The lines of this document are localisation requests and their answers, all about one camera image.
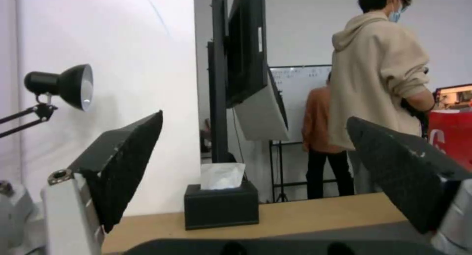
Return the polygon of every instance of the black lamp shade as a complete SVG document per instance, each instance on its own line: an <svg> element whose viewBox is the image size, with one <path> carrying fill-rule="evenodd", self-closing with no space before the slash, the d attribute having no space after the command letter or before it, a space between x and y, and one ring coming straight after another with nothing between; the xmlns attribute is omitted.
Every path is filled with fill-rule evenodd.
<svg viewBox="0 0 472 255"><path fill-rule="evenodd" d="M59 75L59 95L69 105L86 111L93 95L93 75L88 64L78 65Z"/></svg>
<svg viewBox="0 0 472 255"><path fill-rule="evenodd" d="M25 87L35 95L59 95L69 105L86 111L93 95L93 74L90 65L74 66L60 75L47 72L30 72Z"/></svg>

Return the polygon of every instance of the white wall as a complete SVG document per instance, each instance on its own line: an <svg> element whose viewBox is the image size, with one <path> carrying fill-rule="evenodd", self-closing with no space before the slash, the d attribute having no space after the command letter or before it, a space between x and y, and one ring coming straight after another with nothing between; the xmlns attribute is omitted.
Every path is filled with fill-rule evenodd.
<svg viewBox="0 0 472 255"><path fill-rule="evenodd" d="M19 112L16 0L0 0L0 118ZM0 132L18 127L18 119L1 124ZM0 179L20 182L20 136L0 139Z"/></svg>
<svg viewBox="0 0 472 255"><path fill-rule="evenodd" d="M357 0L266 0L268 64L320 65L330 64L332 34L342 30L347 21L360 14ZM400 23L411 28L431 57L430 89L472 82L469 57L472 42L467 37L472 31L472 6L468 0L414 0L402 15ZM195 15L197 24L211 25L211 9ZM197 28L197 42L208 41L212 34ZM206 53L198 54L206 61ZM199 83L208 83L208 73L199 65ZM200 114L209 114L208 87L199 87ZM229 112L229 149L239 158L239 149ZM267 144L243 141L243 154L248 164L248 176L259 189L262 200L270 197L270 168ZM298 146L284 148L284 179L286 182L304 181L307 155ZM325 179L332 178L325 168ZM336 186L325 186L325 195L337 194ZM304 187L287 189L290 200L306 197Z"/></svg>
<svg viewBox="0 0 472 255"><path fill-rule="evenodd" d="M194 0L18 4L19 77L89 63L95 81L89 112L56 98L52 119L22 132L25 183L33 198L39 199L52 171L69 166L101 132L162 109L160 139L126 214L181 211L187 184L199 181ZM35 104L24 88L21 100L22 108Z"/></svg>

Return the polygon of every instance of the black pants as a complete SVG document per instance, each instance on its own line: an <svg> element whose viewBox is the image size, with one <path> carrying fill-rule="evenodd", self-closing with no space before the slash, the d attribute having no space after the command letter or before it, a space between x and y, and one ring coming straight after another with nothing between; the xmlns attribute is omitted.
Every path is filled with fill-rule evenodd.
<svg viewBox="0 0 472 255"><path fill-rule="evenodd" d="M308 199L323 198L323 171L326 157L336 177L339 196L354 195L354 183L349 173L347 152L326 154L311 149L308 153L308 172L306 173Z"/></svg>

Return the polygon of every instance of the beige hoodie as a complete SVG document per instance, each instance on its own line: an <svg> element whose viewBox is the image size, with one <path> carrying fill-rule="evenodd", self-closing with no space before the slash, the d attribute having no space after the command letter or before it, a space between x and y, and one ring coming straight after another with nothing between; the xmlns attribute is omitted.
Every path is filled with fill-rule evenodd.
<svg viewBox="0 0 472 255"><path fill-rule="evenodd" d="M372 12L349 21L333 46L330 144L354 149L346 129L351 116L420 136L420 122L400 107L429 81L423 73L429 58L415 36Z"/></svg>

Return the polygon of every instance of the cable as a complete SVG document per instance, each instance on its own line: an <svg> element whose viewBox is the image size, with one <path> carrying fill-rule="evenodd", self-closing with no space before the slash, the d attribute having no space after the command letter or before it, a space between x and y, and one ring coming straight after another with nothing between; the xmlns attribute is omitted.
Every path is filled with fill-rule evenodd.
<svg viewBox="0 0 472 255"><path fill-rule="evenodd" d="M241 149L241 141L239 140L239 134L237 132L237 128L236 128L236 114L235 114L235 109L234 107L232 108L233 110L233 123L234 123L234 126L235 126L235 132L236 132L236 138L237 138L237 144L239 146L239 154L241 155L241 160L243 161L243 164L244 164L244 156L243 156L243 149ZM246 171L244 171L244 179L245 180L248 180L247 179L247 175L246 175Z"/></svg>

